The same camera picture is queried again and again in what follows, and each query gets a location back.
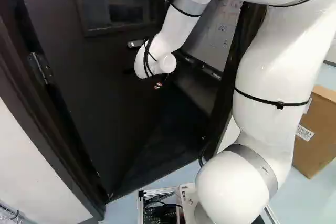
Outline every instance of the floor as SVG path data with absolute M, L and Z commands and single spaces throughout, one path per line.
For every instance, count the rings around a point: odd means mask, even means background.
M 316 84 L 336 90 L 336 68 L 323 65 Z M 197 162 L 145 186 L 145 189 L 177 186 L 193 182 L 199 170 Z M 106 218 L 101 224 L 136 224 L 137 192 L 132 192 L 107 205 Z M 313 179 L 306 179 L 295 168 L 270 206 L 281 224 L 334 224 L 336 220 L 336 159 Z

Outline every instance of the open door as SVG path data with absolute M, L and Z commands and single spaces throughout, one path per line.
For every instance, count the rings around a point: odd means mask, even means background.
M 155 125 L 154 81 L 125 74 L 127 42 L 160 28 L 164 0 L 24 0 L 57 86 L 63 116 L 79 134 L 111 196 Z

